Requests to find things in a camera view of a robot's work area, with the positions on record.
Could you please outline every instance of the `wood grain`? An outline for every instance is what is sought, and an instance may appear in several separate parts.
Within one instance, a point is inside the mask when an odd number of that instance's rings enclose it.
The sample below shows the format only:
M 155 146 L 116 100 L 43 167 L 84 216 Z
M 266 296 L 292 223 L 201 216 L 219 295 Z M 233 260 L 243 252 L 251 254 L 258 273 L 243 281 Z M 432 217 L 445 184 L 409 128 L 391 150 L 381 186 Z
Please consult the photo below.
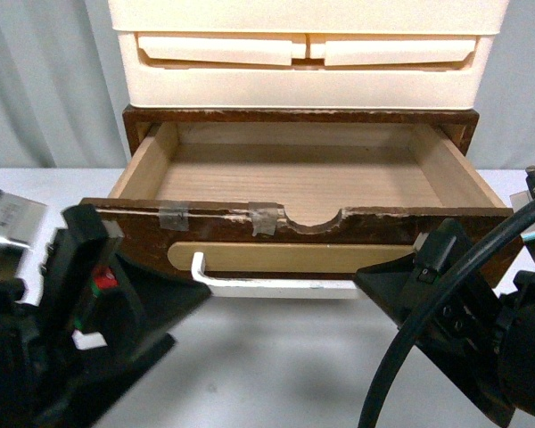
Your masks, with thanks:
M 475 110 L 270 110 L 270 109 L 146 109 L 129 105 L 123 111 L 129 148 L 139 147 L 139 122 L 321 122 L 321 123 L 407 123 L 434 126 L 454 125 L 449 136 L 458 150 L 467 154 L 479 114 Z M 464 132 L 457 132 L 461 127 Z
M 195 203 L 189 210 L 189 230 L 177 232 L 162 229 L 157 201 L 119 199 L 85 199 L 92 203 L 103 219 L 115 220 L 125 234 L 121 250 L 131 259 L 160 272 L 190 277 L 190 273 L 174 268 L 167 251 L 176 242 L 215 243 L 317 243 L 317 244 L 387 244 L 412 245 L 420 232 L 438 227 L 444 218 L 454 218 L 464 227 L 474 242 L 479 241 L 493 227 L 512 214 L 509 208 L 401 208 L 374 207 L 352 212 L 333 226 L 325 229 L 298 230 L 292 222 L 280 219 L 276 233 L 252 236 L 251 221 L 246 216 L 246 204 Z M 496 286 L 519 250 L 521 239 L 500 251 L 481 270 L 491 286 Z M 212 276 L 246 277 L 247 273 L 225 272 Z M 255 277 L 281 277 L 280 274 L 261 272 Z M 305 278 L 305 274 L 288 273 L 284 277 Z M 320 279 L 349 279 L 351 274 L 313 274 Z
M 439 130 L 415 128 L 410 150 L 441 202 L 447 207 L 502 207 L 504 203 Z
M 407 148 L 268 144 L 180 145 L 156 199 L 275 202 L 305 226 L 345 207 L 442 206 Z
M 177 126 L 174 123 L 155 125 L 111 190 L 109 197 L 154 198 L 177 145 Z
M 217 272 L 304 272 L 353 274 L 412 252 L 409 245 L 333 245 L 300 243 L 174 243 L 168 257 L 178 270 L 190 270 L 203 252 L 206 269 Z

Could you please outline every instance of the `red button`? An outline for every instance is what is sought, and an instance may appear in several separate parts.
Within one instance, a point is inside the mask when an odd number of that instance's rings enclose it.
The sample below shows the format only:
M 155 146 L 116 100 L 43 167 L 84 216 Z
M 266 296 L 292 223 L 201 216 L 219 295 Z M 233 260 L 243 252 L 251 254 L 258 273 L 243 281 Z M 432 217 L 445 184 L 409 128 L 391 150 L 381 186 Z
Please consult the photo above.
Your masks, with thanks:
M 109 290 L 111 288 L 119 287 L 119 283 L 109 267 L 96 276 L 94 282 L 99 290 Z

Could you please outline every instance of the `tape strip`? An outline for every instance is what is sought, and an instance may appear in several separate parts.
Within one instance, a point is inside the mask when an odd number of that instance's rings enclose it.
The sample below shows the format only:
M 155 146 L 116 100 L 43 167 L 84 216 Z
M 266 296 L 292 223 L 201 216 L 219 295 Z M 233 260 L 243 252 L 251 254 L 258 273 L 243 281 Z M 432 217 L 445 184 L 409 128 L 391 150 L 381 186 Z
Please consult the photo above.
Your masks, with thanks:
M 250 202 L 248 203 L 251 223 L 253 224 L 252 236 L 257 234 L 273 235 L 277 228 L 279 217 L 276 203 Z
M 159 208 L 160 227 L 178 232 L 188 232 L 188 209 L 190 202 L 187 201 L 164 201 Z

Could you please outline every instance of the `silver metal plate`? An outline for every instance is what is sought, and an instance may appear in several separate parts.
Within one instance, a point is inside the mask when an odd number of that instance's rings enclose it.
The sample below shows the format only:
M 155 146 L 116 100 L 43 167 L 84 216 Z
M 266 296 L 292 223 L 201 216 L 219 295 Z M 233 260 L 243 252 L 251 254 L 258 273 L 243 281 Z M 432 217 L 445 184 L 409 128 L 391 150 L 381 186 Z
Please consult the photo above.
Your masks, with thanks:
M 0 191 L 0 281 L 15 276 L 45 214 L 42 203 Z

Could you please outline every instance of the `screw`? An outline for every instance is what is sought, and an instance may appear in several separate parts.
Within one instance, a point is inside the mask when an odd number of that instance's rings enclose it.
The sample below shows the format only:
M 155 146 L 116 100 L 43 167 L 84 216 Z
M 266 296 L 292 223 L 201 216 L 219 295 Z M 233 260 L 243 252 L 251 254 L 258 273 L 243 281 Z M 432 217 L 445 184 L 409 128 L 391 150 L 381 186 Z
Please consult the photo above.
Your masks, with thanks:
M 535 165 L 530 165 L 525 169 L 525 172 L 529 177 L 535 177 Z

